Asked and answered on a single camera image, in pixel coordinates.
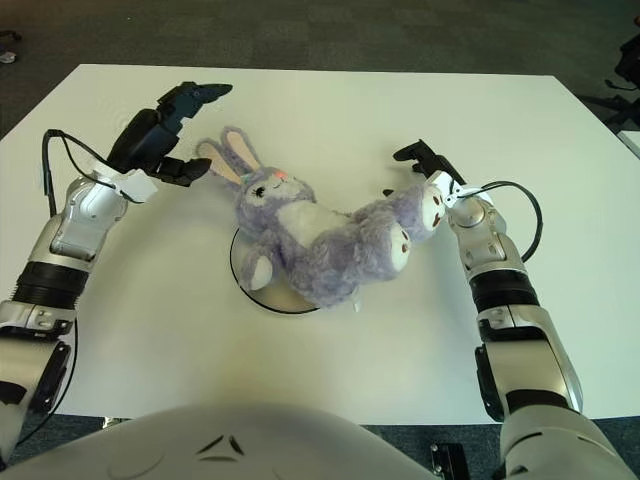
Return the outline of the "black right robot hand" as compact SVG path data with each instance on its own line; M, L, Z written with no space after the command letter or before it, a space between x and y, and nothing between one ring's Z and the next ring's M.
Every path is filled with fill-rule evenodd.
M454 183L464 186L466 181L443 155L435 153L422 139L397 150L393 155L397 162L413 161L412 171L429 178L436 171L446 172Z

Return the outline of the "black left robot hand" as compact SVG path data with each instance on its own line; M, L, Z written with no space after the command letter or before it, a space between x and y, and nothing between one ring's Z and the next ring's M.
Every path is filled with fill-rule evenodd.
M140 110L115 141L106 164L124 174L140 169L165 183L188 187L204 176L212 161L183 161L169 153L179 141L182 121L232 90L229 84L183 82L158 100L154 109Z

